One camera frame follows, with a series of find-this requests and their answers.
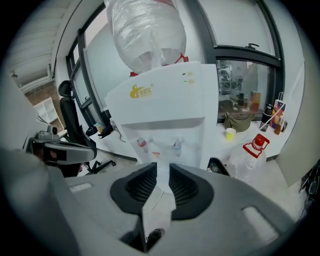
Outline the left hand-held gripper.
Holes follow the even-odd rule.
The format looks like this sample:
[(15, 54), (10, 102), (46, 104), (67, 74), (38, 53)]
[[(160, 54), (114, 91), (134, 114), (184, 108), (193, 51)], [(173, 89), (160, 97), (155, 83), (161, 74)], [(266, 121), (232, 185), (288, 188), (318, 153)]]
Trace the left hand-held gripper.
[(46, 164), (57, 165), (82, 164), (94, 160), (97, 156), (95, 146), (62, 141), (57, 128), (50, 124), (28, 136), (24, 150), (39, 157)]

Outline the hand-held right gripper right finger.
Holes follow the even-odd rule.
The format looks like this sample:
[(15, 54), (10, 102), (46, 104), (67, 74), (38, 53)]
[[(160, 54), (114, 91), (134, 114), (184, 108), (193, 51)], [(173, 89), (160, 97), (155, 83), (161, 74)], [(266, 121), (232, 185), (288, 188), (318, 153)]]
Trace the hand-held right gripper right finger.
[(278, 205), (228, 175), (171, 164), (169, 186), (176, 209), (168, 232), (171, 256), (266, 256), (278, 242), (263, 241), (266, 224), (281, 238), (294, 221)]

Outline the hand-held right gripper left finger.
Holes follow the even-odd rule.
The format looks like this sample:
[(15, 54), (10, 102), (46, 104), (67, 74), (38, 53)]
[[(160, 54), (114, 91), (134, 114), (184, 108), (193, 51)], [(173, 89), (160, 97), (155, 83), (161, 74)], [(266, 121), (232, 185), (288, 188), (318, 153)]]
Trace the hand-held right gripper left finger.
[(143, 206), (157, 183), (156, 163), (49, 181), (80, 253), (146, 253)]

